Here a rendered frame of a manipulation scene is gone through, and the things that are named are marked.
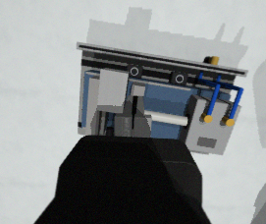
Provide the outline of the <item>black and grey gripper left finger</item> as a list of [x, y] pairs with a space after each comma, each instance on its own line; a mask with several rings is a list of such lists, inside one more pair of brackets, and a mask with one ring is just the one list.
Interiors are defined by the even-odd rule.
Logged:
[[128, 95], [123, 113], [116, 113], [115, 137], [131, 137], [133, 132], [135, 95]]

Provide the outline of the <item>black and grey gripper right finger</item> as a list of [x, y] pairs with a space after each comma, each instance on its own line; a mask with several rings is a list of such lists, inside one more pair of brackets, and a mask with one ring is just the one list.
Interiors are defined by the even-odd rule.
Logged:
[[151, 115], [144, 114], [143, 96], [136, 96], [134, 102], [133, 136], [135, 138], [150, 138]]

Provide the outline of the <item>grey flat bar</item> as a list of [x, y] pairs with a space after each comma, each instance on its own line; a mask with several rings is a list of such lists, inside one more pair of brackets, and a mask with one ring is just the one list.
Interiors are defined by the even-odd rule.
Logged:
[[106, 130], [106, 122], [107, 122], [107, 113], [105, 111], [101, 111], [101, 121], [100, 121], [100, 135], [104, 135]]

